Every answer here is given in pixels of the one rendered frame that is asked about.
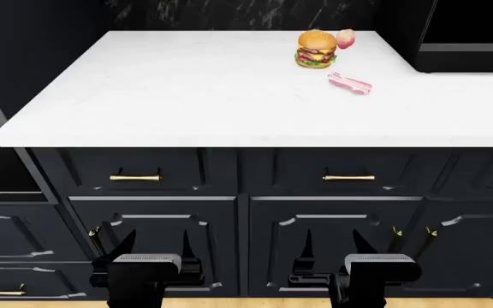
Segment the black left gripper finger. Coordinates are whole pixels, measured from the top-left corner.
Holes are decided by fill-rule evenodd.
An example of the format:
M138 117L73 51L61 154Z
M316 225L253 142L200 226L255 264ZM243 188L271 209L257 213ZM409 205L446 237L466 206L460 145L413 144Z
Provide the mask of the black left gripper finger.
M183 267L199 266L199 260L194 255L193 250L190 246L190 240L188 238L187 230L184 230L183 233L181 263Z
M95 258L95 262L112 262L115 259L119 258L121 255L129 254L132 252L134 248L134 243L136 239L136 230L132 230L131 233L127 235L127 237L116 246L112 251L106 252L104 247L101 244L101 241L98 237L95 237L95 243L97 243L98 248L100 248L101 256Z

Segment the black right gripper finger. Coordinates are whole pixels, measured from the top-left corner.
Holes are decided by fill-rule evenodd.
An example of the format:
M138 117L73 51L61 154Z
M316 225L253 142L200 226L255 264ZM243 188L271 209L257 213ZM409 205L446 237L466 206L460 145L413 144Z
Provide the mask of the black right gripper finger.
M294 266L314 266L311 230L307 230L306 242L303 251L300 256L294 260Z
M353 241L358 254L379 254L373 246L356 230L353 230Z

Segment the dark cabinet door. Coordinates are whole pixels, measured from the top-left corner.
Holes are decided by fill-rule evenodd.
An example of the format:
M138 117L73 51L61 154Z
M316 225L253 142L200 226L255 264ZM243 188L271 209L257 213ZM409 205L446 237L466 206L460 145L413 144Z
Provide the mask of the dark cabinet door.
M323 297L325 289L292 289L288 276L312 233L313 271L330 273L356 253L353 230L386 253L391 228L403 231L400 250L419 197L251 197L249 294L251 297Z
M173 297L236 297L239 257L235 197L70 197L84 228L100 226L106 252L136 230L133 253L182 254L187 230L203 266L202 287L171 289Z
M402 252L414 259L425 227L438 236L416 263L421 277L391 294L408 298L493 297L493 200L424 200Z

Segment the black microwave oven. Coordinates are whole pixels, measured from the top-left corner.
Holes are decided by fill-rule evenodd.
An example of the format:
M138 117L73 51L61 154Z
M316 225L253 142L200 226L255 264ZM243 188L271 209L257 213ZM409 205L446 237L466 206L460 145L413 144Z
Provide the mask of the black microwave oven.
M493 73L493 0L437 0L414 64L424 73Z

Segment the dark drawer front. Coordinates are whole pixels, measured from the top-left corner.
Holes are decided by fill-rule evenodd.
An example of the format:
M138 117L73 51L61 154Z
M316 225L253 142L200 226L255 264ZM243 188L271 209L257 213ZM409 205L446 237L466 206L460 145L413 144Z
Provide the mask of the dark drawer front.
M103 300L106 289L92 287L89 278L92 266L88 262L12 264L0 262L0 290L16 290L23 286L22 297L0 300Z
M246 148L241 191L252 196L424 196L450 153L431 148ZM374 181L324 181L374 175Z
M86 261L53 205L0 204L0 261Z
M451 156L434 193L447 198L493 198L493 153Z
M237 152L229 148L35 148L62 197L235 196ZM110 181L111 174L162 181Z

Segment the raw bacon strip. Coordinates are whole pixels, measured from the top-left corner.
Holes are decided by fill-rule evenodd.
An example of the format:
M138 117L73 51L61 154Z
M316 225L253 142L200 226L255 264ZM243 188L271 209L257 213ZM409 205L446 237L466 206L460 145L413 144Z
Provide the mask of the raw bacon strip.
M372 90L371 84L365 83L364 81L350 79L348 77L341 76L338 73L328 74L328 80L330 84L348 89L350 92L357 94L368 94Z

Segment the double cheeseburger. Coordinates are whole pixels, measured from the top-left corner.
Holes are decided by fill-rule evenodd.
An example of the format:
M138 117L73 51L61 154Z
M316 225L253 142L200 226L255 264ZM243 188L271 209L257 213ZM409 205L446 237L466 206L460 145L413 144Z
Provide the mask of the double cheeseburger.
M336 38L322 30L308 30L298 38L296 63L305 68L327 68L336 59Z

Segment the pink peach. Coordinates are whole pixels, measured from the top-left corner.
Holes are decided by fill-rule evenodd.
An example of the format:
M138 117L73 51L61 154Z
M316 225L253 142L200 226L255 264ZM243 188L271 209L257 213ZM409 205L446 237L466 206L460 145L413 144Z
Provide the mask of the pink peach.
M356 35L352 29L340 30L336 35L336 45L341 50L349 48L355 43Z

